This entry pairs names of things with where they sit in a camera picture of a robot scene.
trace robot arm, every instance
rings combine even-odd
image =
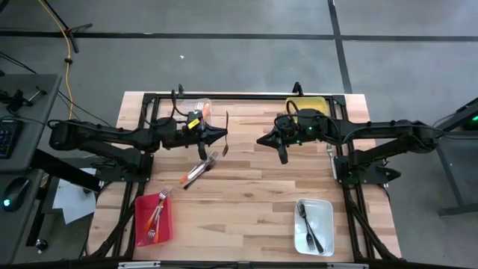
[[[56,150],[85,150],[100,156],[116,158],[120,163],[136,164],[137,156],[131,152],[107,143],[120,143],[133,146],[144,152],[156,152],[160,145],[171,149],[179,146],[198,145],[199,156],[207,159],[205,145],[211,145],[227,135],[227,129],[208,125],[201,112],[188,114],[186,124],[178,129],[178,122],[172,117],[160,118],[149,129],[125,130],[96,125],[78,120],[52,120],[49,144]]]
[[[257,139],[257,143],[277,149],[282,164],[288,162],[286,147],[314,140],[340,146],[352,139],[396,138],[367,151],[350,152],[350,169],[408,151],[427,153],[437,144],[436,130],[419,121],[351,123],[333,119],[314,109],[301,109],[297,114],[279,115],[274,125],[269,134]]]

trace desk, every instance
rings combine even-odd
[[[21,90],[25,98],[33,96],[39,87],[46,91],[45,96],[36,98],[31,107],[21,107],[17,114],[46,123],[50,110],[55,101],[61,77],[58,75],[6,75],[0,78],[0,89],[7,91],[11,96],[16,90]],[[9,116],[5,104],[0,104],[0,117]],[[43,172],[28,171],[31,159],[37,149],[45,126],[24,120],[22,132],[16,142],[15,150],[9,159],[0,160],[0,195],[4,195],[5,188],[20,176],[28,177],[31,185],[25,195],[22,207],[15,212],[5,212],[0,209],[0,264],[13,261],[20,239],[31,209],[37,197],[38,188]]]
[[[117,126],[137,127],[142,92],[126,92]],[[349,118],[369,120],[364,95],[346,95]],[[160,115],[170,115],[171,102],[161,101]],[[213,126],[226,124],[229,112],[229,153],[217,161],[188,190],[179,179],[198,161],[197,148],[160,149],[155,153],[151,181],[145,195],[164,186],[175,188],[173,240],[149,247],[137,247],[136,260],[347,262],[353,260],[344,195],[332,177],[324,143],[305,143],[288,149],[289,163],[281,165],[276,150],[255,140],[273,127],[284,101],[213,100]],[[357,140],[356,149],[368,149],[373,140]],[[220,151],[224,139],[211,146]],[[125,184],[115,182],[103,190],[90,229],[90,252],[98,249],[114,228],[120,215]],[[388,249],[400,256],[397,235],[388,199],[377,186],[364,185],[370,225]],[[332,257],[299,254],[294,247],[294,205],[299,198],[328,200],[334,207],[335,254]],[[130,226],[127,226],[128,238]],[[357,228],[361,250],[363,233]],[[123,240],[123,250],[127,244]]]

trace clear plastic container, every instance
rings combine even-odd
[[[212,101],[208,98],[202,99],[185,99],[185,100],[177,100],[176,101],[177,109],[182,112],[183,114],[187,114],[191,111],[195,111],[200,109],[204,113],[206,113],[204,119],[205,121],[212,126]],[[174,114],[175,119],[177,120],[185,120],[185,117],[179,115],[177,112]]]

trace white tray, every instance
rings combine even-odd
[[[307,240],[307,227],[305,221],[300,217],[297,211],[297,204],[302,202],[307,213],[307,220],[314,231],[317,240],[323,247],[323,252],[319,253],[317,248],[309,250]],[[313,200],[301,198],[296,203],[294,212],[294,241],[296,250],[302,254],[316,256],[332,256],[334,254],[334,210],[332,204],[324,200]]]

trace white paper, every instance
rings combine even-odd
[[[93,168],[82,168],[82,170],[92,175],[96,172]],[[60,179],[53,208],[63,209],[63,218],[68,224],[95,211],[95,194],[92,191],[86,194],[83,188]]]

